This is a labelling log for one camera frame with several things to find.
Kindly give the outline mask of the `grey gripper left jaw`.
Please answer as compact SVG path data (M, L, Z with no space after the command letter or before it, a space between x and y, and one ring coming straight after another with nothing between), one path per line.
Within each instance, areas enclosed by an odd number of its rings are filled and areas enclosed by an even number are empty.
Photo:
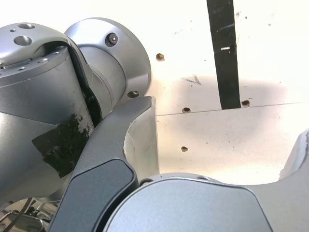
M126 102L95 128L48 230L103 230L117 206L159 174L154 97Z

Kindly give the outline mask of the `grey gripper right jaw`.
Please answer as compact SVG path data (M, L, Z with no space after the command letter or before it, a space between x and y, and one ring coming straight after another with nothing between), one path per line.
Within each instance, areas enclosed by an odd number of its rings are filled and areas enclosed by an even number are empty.
M122 201L105 232L306 232L309 229L309 133L301 133L278 181L231 185L171 177Z

